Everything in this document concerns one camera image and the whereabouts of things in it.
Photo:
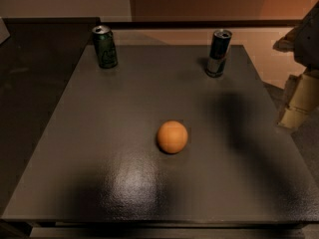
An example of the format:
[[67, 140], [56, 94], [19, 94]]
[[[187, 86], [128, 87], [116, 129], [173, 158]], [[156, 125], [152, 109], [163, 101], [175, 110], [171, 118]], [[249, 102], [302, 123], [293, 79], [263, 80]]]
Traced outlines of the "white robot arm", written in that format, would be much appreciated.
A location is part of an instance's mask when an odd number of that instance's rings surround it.
[[319, 2], [273, 49], [292, 52], [294, 61], [305, 67], [301, 75], [289, 76], [277, 121], [280, 126], [297, 129], [319, 106]]

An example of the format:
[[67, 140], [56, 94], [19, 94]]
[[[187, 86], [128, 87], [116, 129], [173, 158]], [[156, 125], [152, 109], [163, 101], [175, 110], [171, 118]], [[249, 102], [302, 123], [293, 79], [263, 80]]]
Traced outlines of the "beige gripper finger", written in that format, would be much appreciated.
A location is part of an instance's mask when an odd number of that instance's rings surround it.
[[283, 93], [277, 124], [299, 128], [319, 106], [319, 71], [290, 75]]

